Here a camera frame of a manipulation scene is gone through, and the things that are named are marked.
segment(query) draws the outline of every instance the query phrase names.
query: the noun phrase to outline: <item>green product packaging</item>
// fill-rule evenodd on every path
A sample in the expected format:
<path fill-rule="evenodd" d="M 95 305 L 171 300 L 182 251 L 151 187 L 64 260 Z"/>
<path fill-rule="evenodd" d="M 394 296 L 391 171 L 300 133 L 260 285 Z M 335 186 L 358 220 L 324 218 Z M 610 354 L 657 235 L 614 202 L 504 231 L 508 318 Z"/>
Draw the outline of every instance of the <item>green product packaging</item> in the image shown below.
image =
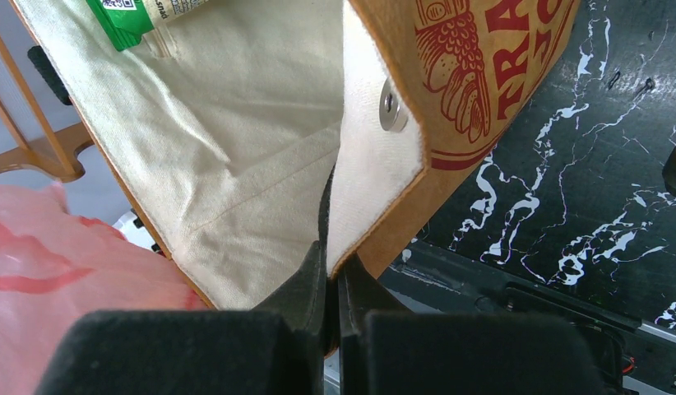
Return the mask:
<path fill-rule="evenodd" d="M 142 35 L 207 0 L 86 0 L 118 50 L 141 42 Z"/>

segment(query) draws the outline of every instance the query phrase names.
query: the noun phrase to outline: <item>black countertop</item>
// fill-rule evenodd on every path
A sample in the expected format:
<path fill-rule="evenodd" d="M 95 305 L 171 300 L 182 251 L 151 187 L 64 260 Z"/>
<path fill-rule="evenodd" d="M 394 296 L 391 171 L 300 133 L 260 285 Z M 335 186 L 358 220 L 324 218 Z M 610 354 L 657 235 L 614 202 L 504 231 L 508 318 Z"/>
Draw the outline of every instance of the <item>black countertop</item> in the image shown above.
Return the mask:
<path fill-rule="evenodd" d="M 558 64 L 417 237 L 676 331 L 675 145 L 676 0 L 585 0 Z"/>

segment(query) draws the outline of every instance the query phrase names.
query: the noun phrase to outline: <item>red plastic bag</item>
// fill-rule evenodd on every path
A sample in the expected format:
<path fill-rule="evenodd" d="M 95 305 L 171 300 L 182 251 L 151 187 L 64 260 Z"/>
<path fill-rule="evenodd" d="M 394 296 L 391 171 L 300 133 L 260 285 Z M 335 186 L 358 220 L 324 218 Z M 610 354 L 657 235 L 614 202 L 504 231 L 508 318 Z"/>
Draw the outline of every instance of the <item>red plastic bag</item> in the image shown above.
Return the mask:
<path fill-rule="evenodd" d="M 175 265 L 98 220 L 61 185 L 0 185 L 0 394 L 33 393 L 69 327 L 97 309 L 199 309 Z"/>

